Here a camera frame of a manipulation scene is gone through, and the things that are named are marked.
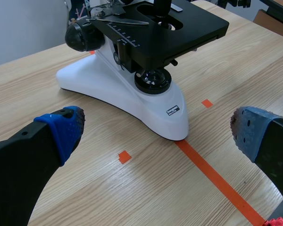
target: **focus knob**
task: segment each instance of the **focus knob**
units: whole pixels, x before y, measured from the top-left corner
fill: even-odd
[[[81,19],[71,24],[65,34],[66,44],[77,51],[93,51],[105,44],[104,34],[97,29],[92,19]]]

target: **microscope stage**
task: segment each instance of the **microscope stage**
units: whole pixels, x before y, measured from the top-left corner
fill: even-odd
[[[191,50],[225,36],[229,23],[186,0],[173,0],[183,9],[169,12],[167,20],[176,30],[158,24],[154,7],[140,2],[124,7],[121,18],[149,22],[149,25],[125,25],[95,21],[94,25],[115,44],[126,45],[128,55],[144,69],[162,67]]]

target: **wooden table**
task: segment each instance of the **wooden table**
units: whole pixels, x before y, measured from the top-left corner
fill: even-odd
[[[283,115],[283,37],[211,3],[227,35],[167,69],[184,92],[187,141],[262,217],[282,196],[235,146],[230,117],[243,105]],[[34,117],[85,110],[82,141],[41,194],[29,226],[250,225],[174,142],[99,100],[60,90],[55,73],[88,53],[58,46],[0,66],[0,141]],[[214,105],[206,108],[201,102]],[[122,165],[118,154],[132,159]]]

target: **orange tape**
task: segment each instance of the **orange tape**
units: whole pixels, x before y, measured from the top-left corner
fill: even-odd
[[[121,164],[125,164],[132,158],[127,151],[123,151],[122,153],[118,154],[118,157],[118,160],[121,162]]]
[[[189,145],[188,142],[182,140],[175,141],[175,143],[252,225],[263,226],[265,220]]]
[[[205,99],[204,101],[202,101],[202,104],[205,105],[205,107],[210,108],[211,106],[213,106],[212,102],[210,102],[208,99]]]

